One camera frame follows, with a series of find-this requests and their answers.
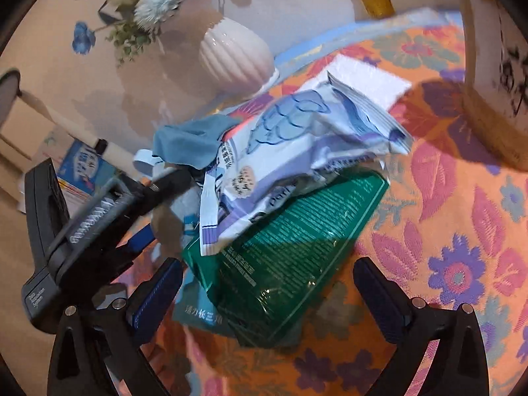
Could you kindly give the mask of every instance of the green flower pattern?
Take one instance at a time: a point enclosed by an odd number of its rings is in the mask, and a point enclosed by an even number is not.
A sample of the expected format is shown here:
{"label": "green flower pattern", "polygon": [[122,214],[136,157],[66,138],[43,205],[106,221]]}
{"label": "green flower pattern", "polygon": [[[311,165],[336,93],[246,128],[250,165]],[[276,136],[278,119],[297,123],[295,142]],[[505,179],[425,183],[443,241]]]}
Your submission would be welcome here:
{"label": "green flower pattern", "polygon": [[407,33],[380,37],[374,41],[373,47],[380,50],[382,58],[402,68],[420,68],[424,65],[440,72],[448,68],[448,62],[460,62],[458,54],[445,49],[439,42],[423,36],[411,38]]}

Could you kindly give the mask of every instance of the blue gripper pad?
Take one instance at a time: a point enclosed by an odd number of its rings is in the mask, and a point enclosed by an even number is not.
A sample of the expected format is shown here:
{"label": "blue gripper pad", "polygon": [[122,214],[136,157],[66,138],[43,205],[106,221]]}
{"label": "blue gripper pad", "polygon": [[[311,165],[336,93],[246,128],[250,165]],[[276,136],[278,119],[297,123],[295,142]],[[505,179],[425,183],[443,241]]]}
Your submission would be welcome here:
{"label": "blue gripper pad", "polygon": [[394,281],[385,278],[370,258],[358,259],[352,274],[383,337],[390,344],[398,344],[411,319],[408,297]]}
{"label": "blue gripper pad", "polygon": [[151,341],[183,280],[183,267],[166,259],[154,276],[141,283],[128,301],[126,318],[134,330],[137,347]]}

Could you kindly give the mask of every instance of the floral tablecloth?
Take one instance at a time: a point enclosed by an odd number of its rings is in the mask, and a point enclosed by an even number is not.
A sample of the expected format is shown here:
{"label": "floral tablecloth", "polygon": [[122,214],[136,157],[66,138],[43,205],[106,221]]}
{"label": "floral tablecloth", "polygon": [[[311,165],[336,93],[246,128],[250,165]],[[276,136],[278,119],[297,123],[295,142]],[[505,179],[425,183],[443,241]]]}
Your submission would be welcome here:
{"label": "floral tablecloth", "polygon": [[[491,156],[460,114],[464,38],[456,26],[412,28],[336,51],[236,110],[257,115],[295,92],[337,54],[413,83],[390,110],[415,136],[410,156],[387,165],[391,187],[341,271],[307,315],[300,345],[247,349],[236,340],[184,329],[168,315],[158,348],[146,353],[173,394],[192,396],[363,395],[394,352],[354,287],[355,260],[368,255],[409,296],[443,308],[475,307],[492,396],[508,394],[528,358],[528,176]],[[149,255],[124,278],[149,277]],[[431,343],[408,395],[416,395]]]}

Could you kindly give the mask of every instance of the fish scale illustration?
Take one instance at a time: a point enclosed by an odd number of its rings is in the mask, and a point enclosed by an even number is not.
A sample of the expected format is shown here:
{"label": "fish scale illustration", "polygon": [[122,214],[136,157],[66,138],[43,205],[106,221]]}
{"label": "fish scale illustration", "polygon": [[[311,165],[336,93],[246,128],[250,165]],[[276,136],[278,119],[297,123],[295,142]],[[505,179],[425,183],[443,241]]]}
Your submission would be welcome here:
{"label": "fish scale illustration", "polygon": [[318,92],[285,96],[262,114],[251,132],[246,153],[253,153],[261,144],[277,145],[299,138],[310,129],[315,113],[330,113]]}

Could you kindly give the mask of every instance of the green package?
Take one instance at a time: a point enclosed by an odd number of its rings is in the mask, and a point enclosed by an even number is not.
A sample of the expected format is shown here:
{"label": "green package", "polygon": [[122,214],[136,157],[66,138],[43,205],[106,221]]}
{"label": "green package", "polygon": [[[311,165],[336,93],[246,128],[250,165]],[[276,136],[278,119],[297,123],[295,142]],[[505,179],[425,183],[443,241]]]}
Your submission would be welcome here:
{"label": "green package", "polygon": [[345,170],[218,255],[201,256],[197,239],[183,258],[242,345],[275,347],[351,253],[388,185],[374,171]]}

